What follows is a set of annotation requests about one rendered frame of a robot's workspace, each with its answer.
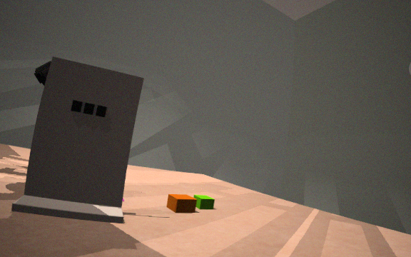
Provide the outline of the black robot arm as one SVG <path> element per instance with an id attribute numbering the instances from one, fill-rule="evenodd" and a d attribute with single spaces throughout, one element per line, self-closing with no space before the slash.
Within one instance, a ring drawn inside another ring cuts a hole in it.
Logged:
<path id="1" fill-rule="evenodd" d="M 51 65 L 51 61 L 41 65 L 38 68 L 36 68 L 36 71 L 35 71 L 36 73 L 34 73 L 34 74 L 35 74 L 35 77 L 37 78 L 37 80 L 39 81 L 40 84 L 41 83 L 43 85 L 45 84 L 46 77 L 48 75 L 50 65 Z"/>

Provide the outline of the dark grey panel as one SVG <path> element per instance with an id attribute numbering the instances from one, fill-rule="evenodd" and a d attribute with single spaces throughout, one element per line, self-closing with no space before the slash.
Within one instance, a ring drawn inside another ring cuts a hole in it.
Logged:
<path id="1" fill-rule="evenodd" d="M 123 223 L 123 191 L 143 80 L 52 57 L 24 196 L 11 210 Z"/>

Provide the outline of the green block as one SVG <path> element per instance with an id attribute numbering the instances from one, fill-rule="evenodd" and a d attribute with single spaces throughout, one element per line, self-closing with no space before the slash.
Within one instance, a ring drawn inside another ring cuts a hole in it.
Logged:
<path id="1" fill-rule="evenodd" d="M 196 208 L 199 210 L 213 210 L 215 199 L 210 196 L 193 195 L 196 200 Z"/>

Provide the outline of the brown block with orange top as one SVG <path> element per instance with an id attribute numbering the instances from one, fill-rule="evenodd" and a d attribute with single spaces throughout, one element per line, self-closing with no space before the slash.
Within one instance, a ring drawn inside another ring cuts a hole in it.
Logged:
<path id="1" fill-rule="evenodd" d="M 166 207 L 175 213 L 195 213 L 196 200 L 187 194 L 169 194 Z"/>

